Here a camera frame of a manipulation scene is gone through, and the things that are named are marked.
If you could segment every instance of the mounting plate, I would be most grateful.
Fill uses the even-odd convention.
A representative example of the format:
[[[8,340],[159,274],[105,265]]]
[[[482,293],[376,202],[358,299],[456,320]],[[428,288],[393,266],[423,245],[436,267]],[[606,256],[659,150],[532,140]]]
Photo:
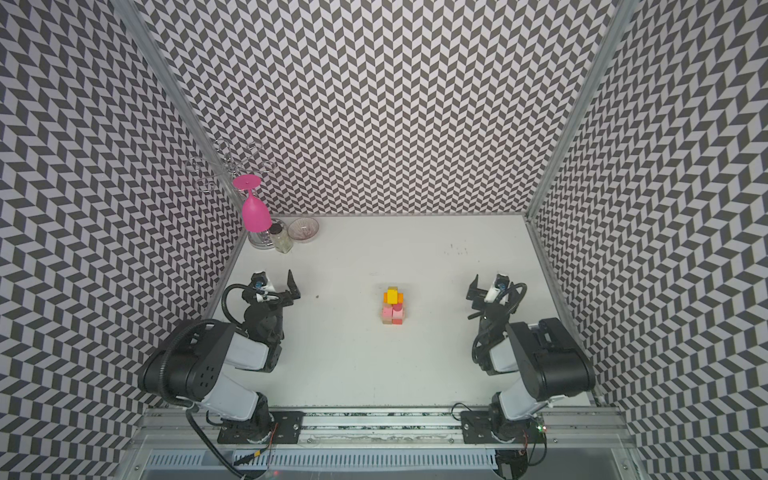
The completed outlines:
[[[301,423],[304,419],[304,412],[271,412],[274,422],[277,422],[277,430],[272,438],[272,443],[276,445],[295,445],[299,442],[301,434]],[[253,434],[251,430],[245,429],[224,429],[219,430],[217,442],[222,445],[256,445],[261,443],[262,439],[250,439]]]
[[[515,435],[515,440],[511,442],[502,442],[496,439],[491,431],[491,420],[488,418],[488,412],[485,410],[472,410],[460,412],[462,420],[462,435],[464,443],[467,445],[478,445],[482,443],[500,443],[523,445],[525,443],[524,433],[528,435],[528,443],[543,442],[541,433],[536,429],[535,422],[530,419],[510,421],[508,429],[518,430],[519,435]]]

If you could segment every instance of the black and white wall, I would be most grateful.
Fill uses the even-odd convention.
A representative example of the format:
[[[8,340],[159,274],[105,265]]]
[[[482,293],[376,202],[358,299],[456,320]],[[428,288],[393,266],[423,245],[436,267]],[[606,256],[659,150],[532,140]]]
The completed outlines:
[[[655,478],[768,478],[767,36],[641,2],[537,218]]]
[[[0,477],[103,477],[239,222],[107,3],[0,2],[0,25]]]
[[[141,0],[212,138],[260,141],[273,212],[522,212],[612,0]]]

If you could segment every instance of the black cable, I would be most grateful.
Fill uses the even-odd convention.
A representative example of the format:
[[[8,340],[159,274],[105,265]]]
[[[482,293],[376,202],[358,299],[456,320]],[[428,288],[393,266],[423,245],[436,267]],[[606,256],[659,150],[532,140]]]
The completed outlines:
[[[225,288],[224,292],[221,294],[221,311],[224,312],[224,316],[227,318],[227,320],[234,323],[235,325],[243,326],[243,322],[236,320],[235,317],[233,317],[232,314],[230,313],[230,309],[227,308],[227,295],[229,295],[230,292],[236,288],[241,288],[243,290],[251,290],[254,293],[259,293],[259,290],[253,288],[250,285],[243,285],[242,283],[233,283],[232,285],[229,285],[227,288]]]
[[[256,450],[254,453],[252,453],[250,455],[245,455],[244,457],[241,457],[239,460],[235,461],[232,465],[237,467],[239,465],[246,464],[248,462],[253,461],[255,458],[260,457],[264,452],[266,452],[272,446],[272,441],[275,438],[275,432],[277,431],[277,426],[278,425],[279,424],[277,422],[275,422],[275,426],[272,427],[272,430],[270,430],[270,442],[267,444],[266,447],[264,447],[262,449],[258,449],[258,450]]]
[[[168,363],[170,362],[171,355],[173,355],[174,351],[179,347],[181,342],[184,341],[184,339],[187,338],[187,336],[196,328],[216,324],[216,320],[203,320],[202,322],[191,323],[190,325],[187,325],[186,328],[181,330],[173,339],[171,339],[168,347],[165,349],[163,358],[160,360],[160,368],[157,372],[157,389],[160,391],[160,397],[171,405],[182,406],[186,408],[194,405],[194,402],[191,400],[179,400],[175,396],[171,395],[171,393],[168,391],[165,374],[168,370]]]
[[[205,412],[205,421],[208,422],[208,425],[213,425],[214,427],[221,427],[221,426],[224,425],[223,422],[221,422],[221,423],[212,422],[210,420],[210,417],[208,416],[209,413],[210,412]]]
[[[513,310],[520,306],[520,302],[525,298],[525,294],[528,292],[528,285],[525,283],[516,283],[509,287],[510,292],[513,290],[517,293],[517,296],[514,300],[510,297],[507,301],[507,309],[505,310],[507,315],[511,314]]]
[[[206,447],[216,456],[216,458],[219,460],[221,465],[224,465],[224,467],[229,470],[232,475],[235,475],[238,478],[241,478],[242,480],[255,480],[256,478],[259,478],[261,474],[255,477],[249,477],[247,474],[242,473],[237,468],[234,468],[234,466],[230,463],[229,460],[224,458],[224,455],[221,455],[221,452],[219,452],[219,449],[216,448],[214,443],[208,438],[208,435],[205,435],[205,432],[203,432],[203,429],[200,428],[200,426],[197,424],[197,422],[194,421],[194,417],[192,416],[192,409],[187,409],[185,413],[187,417],[187,421],[190,424],[190,427],[194,430],[195,433],[197,433],[197,436],[200,437],[200,440],[203,441]]]
[[[457,419],[457,418],[456,418],[456,415],[453,415],[453,410],[454,410],[454,409],[455,409],[457,406],[462,406],[462,407],[464,407],[465,409],[469,410],[470,412],[472,411],[472,409],[470,409],[470,408],[469,408],[469,407],[468,407],[468,406],[467,406],[467,405],[466,405],[464,402],[456,402],[456,403],[454,403],[454,404],[453,404],[453,407],[451,407],[451,417],[453,417],[453,419],[454,419],[454,420],[458,420],[458,421],[460,421],[460,422],[461,422],[461,419]]]
[[[511,297],[512,292],[515,293],[514,299],[512,299]],[[528,292],[528,285],[526,285],[525,283],[516,283],[514,285],[510,285],[509,288],[504,293],[498,294],[496,296],[496,299],[494,300],[494,303],[497,303],[497,301],[501,302],[502,298],[504,298],[505,296],[509,296],[507,300],[507,304],[505,305],[506,309],[504,313],[501,315],[501,318],[506,318],[506,316],[510,315],[513,310],[515,310],[518,306],[520,306],[520,302],[523,300],[523,298],[525,298],[525,294],[527,292]],[[473,313],[467,318],[473,319],[479,316],[480,314],[482,314],[482,312]],[[484,335],[488,335],[495,327],[496,325],[492,323],[486,329],[479,332],[475,337],[475,341],[472,342],[472,361],[474,363],[479,363],[478,353],[479,353],[480,347],[478,347],[478,343],[480,343],[480,339]]]
[[[533,452],[536,450],[536,443],[534,442],[533,448],[531,449],[531,454],[528,456],[529,467],[535,467],[536,465],[540,465],[544,461],[544,459],[547,458],[547,434],[542,433],[541,436],[544,437],[544,454],[541,456],[539,460],[531,463],[531,458],[533,458]]]

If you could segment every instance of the glass bowl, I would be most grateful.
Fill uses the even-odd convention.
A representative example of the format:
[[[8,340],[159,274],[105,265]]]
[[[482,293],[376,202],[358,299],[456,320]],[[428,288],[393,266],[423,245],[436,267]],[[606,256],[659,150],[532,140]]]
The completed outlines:
[[[317,220],[309,217],[295,219],[288,227],[288,236],[294,242],[308,243],[314,240],[317,231],[320,230],[320,224]]]

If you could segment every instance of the stacked blocks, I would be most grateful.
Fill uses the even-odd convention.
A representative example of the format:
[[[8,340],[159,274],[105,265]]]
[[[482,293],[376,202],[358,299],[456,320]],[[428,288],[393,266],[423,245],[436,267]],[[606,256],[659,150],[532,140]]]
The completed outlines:
[[[402,307],[402,293],[396,286],[391,286],[384,292],[384,305],[382,306],[382,323],[386,325],[402,325],[406,312]]]

